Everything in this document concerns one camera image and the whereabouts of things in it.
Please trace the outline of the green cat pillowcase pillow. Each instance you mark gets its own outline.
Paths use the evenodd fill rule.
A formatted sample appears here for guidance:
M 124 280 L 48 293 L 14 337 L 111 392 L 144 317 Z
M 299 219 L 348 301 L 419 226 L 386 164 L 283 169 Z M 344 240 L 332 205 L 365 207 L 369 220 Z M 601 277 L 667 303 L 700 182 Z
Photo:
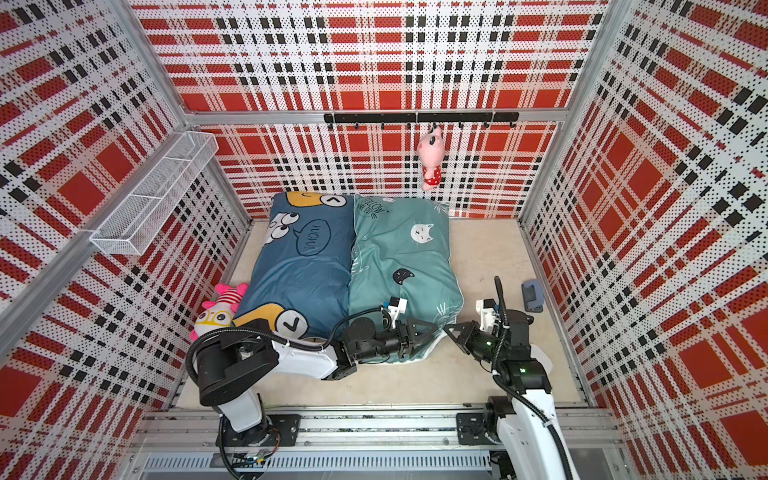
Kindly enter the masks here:
M 408 318 L 437 327 L 403 363 L 426 359 L 456 321 L 464 297 L 451 267 L 449 208 L 423 198 L 354 198 L 349 310 L 405 299 Z

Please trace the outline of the blue cartoon pillowcase pillow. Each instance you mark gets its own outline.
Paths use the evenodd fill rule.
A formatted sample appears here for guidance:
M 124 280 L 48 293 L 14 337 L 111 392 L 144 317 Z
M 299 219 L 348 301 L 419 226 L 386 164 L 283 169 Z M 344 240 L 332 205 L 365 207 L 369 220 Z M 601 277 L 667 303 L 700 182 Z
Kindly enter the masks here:
M 275 195 L 235 324 L 263 319 L 283 337 L 327 339 L 348 315 L 353 207 L 345 195 Z

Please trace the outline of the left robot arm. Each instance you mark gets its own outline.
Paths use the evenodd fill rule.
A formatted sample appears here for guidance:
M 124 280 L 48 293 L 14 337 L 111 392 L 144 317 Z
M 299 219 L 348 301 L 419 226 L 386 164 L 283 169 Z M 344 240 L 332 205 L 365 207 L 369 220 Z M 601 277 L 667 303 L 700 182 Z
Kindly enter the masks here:
M 282 337 L 264 319 L 253 326 L 218 328 L 194 340 L 185 368 L 198 387 L 200 404 L 219 414 L 217 445 L 250 446 L 282 435 L 264 412 L 260 395 L 252 390 L 269 375 L 339 381 L 374 360 L 412 359 L 437 338 L 438 330 L 434 323 L 408 317 L 392 320 L 388 329 L 377 331 L 364 314 L 337 326 L 343 329 L 341 337 L 322 343 Z

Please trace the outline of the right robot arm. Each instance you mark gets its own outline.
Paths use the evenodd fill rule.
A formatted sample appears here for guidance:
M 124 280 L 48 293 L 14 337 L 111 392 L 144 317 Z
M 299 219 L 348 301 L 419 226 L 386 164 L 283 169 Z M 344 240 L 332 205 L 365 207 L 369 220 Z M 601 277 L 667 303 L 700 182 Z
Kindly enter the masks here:
M 481 303 L 481 316 L 493 321 L 488 331 L 476 321 L 448 324 L 444 332 L 478 363 L 486 363 L 504 392 L 484 407 L 480 433 L 503 445 L 492 453 L 493 472 L 501 479 L 577 479 L 562 438 L 548 373 L 533 357 L 529 327 L 533 317 L 506 307 L 501 279 L 497 298 Z

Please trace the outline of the small grey blue device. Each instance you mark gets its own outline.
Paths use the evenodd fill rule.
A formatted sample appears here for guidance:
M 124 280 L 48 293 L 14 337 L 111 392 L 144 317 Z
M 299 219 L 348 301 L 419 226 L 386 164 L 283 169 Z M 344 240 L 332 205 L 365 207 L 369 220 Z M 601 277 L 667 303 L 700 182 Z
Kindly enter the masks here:
M 545 298 L 543 284 L 539 279 L 526 280 L 521 284 L 524 310 L 529 313 L 542 313 Z

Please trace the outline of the pink hanging plush toy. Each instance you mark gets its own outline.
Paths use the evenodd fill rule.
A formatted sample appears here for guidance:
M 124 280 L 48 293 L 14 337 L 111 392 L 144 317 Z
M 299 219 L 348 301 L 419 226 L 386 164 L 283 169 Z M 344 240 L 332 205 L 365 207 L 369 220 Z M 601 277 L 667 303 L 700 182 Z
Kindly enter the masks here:
M 445 139 L 442 129 L 435 127 L 422 136 L 416 151 L 422 167 L 422 190 L 433 190 L 442 181 L 442 163 L 445 157 Z

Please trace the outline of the white plush doll yellow glasses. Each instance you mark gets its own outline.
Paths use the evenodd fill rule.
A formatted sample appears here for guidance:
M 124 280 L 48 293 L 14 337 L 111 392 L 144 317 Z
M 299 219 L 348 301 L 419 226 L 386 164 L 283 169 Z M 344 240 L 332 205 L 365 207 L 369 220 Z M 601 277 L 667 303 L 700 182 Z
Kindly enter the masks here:
M 202 303 L 203 312 L 195 321 L 190 340 L 196 341 L 205 333 L 231 326 L 248 288 L 248 283 L 241 283 L 236 287 L 217 284 L 215 291 L 218 298 Z

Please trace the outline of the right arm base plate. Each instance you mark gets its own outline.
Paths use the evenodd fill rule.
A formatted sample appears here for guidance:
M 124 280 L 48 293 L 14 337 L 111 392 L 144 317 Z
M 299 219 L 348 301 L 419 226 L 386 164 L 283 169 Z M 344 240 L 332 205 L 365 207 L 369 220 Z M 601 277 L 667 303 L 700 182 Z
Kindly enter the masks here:
M 456 432 L 460 445 L 500 445 L 494 421 L 484 413 L 459 413 L 456 415 Z

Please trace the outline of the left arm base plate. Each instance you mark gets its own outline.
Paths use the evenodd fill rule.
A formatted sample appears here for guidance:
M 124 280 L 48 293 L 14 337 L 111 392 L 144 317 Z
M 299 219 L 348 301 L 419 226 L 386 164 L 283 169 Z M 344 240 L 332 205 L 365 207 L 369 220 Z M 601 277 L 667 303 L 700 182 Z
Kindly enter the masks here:
M 216 446 L 230 447 L 292 447 L 296 444 L 301 416 L 278 414 L 266 416 L 256 426 L 236 432 L 230 421 L 220 418 Z

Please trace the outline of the black hook rail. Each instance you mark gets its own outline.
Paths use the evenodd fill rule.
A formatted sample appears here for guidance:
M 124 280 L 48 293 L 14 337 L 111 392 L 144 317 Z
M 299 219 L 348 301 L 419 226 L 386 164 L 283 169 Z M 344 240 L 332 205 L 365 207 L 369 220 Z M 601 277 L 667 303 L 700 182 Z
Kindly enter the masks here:
M 410 112 L 410 113 L 327 113 L 328 125 L 348 124 L 357 128 L 363 124 L 442 124 L 442 123 L 510 123 L 520 119 L 520 113 L 510 112 Z

